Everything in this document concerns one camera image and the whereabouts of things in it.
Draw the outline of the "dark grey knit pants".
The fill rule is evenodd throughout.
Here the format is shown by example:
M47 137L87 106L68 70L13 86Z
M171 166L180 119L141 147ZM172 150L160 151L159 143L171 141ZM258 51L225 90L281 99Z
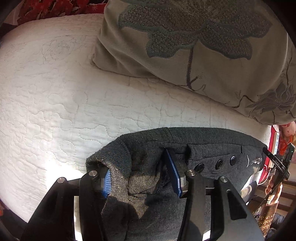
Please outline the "dark grey knit pants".
M174 193L162 159L165 149L202 176L227 177L241 190L262 169L264 143L223 128L157 128L121 135L86 159L86 169L106 166L111 193L101 215L109 240L176 240L185 199Z

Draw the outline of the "white quilted bedspread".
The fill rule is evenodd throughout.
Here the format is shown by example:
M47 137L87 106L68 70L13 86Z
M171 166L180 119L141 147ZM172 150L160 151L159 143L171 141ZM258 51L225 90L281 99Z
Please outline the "white quilted bedspread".
M269 143L269 126L207 97L95 67L102 19L37 20L1 39L1 200L24 221L57 178L81 177L86 158L125 133L200 126Z

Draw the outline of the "white power strip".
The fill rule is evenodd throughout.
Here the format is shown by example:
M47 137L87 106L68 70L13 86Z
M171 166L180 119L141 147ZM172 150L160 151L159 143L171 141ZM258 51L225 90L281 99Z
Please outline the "white power strip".
M270 147L271 153L274 155L278 152L279 139L280 139L279 129L277 127L272 126L269 147Z

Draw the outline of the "beige floral embroidered pillow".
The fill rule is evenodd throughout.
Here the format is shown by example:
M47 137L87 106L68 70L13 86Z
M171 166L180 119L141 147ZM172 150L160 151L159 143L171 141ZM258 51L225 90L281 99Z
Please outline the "beige floral embroidered pillow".
M295 40L263 1L109 1L93 62L157 77L262 124L295 120Z

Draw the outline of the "red patterned blanket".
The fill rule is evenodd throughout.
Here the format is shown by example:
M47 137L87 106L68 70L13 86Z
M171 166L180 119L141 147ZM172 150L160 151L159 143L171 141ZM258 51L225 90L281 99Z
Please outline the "red patterned blanket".
M33 0L24 1L17 23L59 16L102 14L108 1L104 0Z

